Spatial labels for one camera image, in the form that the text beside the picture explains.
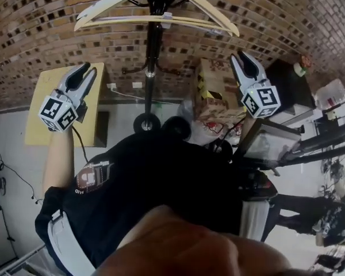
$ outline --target cardboard box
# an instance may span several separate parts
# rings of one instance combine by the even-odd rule
[[[229,63],[201,59],[191,87],[195,120],[235,124],[246,115]]]

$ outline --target brick wall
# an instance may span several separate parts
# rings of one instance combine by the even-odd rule
[[[112,25],[74,32],[75,18],[96,0],[0,0],[0,110],[26,106],[42,70],[82,61],[105,62],[110,81],[122,93],[143,96],[133,81],[144,73],[123,75],[145,58],[146,24]],[[184,26],[165,31],[160,63],[181,76],[158,73],[155,98],[180,98],[201,57],[223,59],[239,49],[265,66],[299,53],[315,63],[312,90],[334,77],[345,84],[345,0],[209,0],[239,28],[241,36],[213,36]],[[176,16],[207,19],[192,4],[172,10]],[[105,16],[148,14],[124,3]],[[103,93],[103,100],[120,99]]]

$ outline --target wall outlet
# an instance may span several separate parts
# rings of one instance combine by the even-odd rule
[[[107,83],[106,86],[111,90],[116,90],[116,83]]]
[[[134,89],[141,89],[142,88],[142,82],[133,82],[133,88]]]

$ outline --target coat rack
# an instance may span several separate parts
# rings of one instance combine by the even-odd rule
[[[129,0],[130,3],[138,7],[149,7],[152,16],[162,16],[169,8],[178,7],[189,0],[147,0],[147,3],[140,3],[136,0]],[[134,131],[150,131],[160,129],[161,123],[157,116],[151,113],[152,93],[156,77],[156,69],[174,75],[180,75],[179,71],[163,68],[159,64],[160,50],[162,46],[163,28],[159,22],[149,22],[147,32],[147,50],[145,53],[145,63],[140,68],[132,70],[122,69],[122,73],[131,74],[139,72],[145,68],[145,112],[139,115],[134,121]]]

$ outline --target wooden table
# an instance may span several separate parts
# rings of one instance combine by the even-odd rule
[[[98,113],[97,106],[99,101],[99,92],[101,89],[102,78],[105,73],[104,63],[93,63],[91,68],[97,69],[97,77],[92,85],[85,101],[88,107],[87,113],[82,123],[75,122],[74,128],[77,129],[82,137],[85,147],[106,147],[107,124],[109,114]],[[57,88],[63,75],[73,67],[62,67],[54,70],[43,71],[40,74],[36,89],[30,104],[27,126],[25,131],[26,145],[49,145],[51,132],[38,117],[40,107],[45,96],[50,95],[52,90]],[[80,147],[81,143],[74,135],[74,146]]]

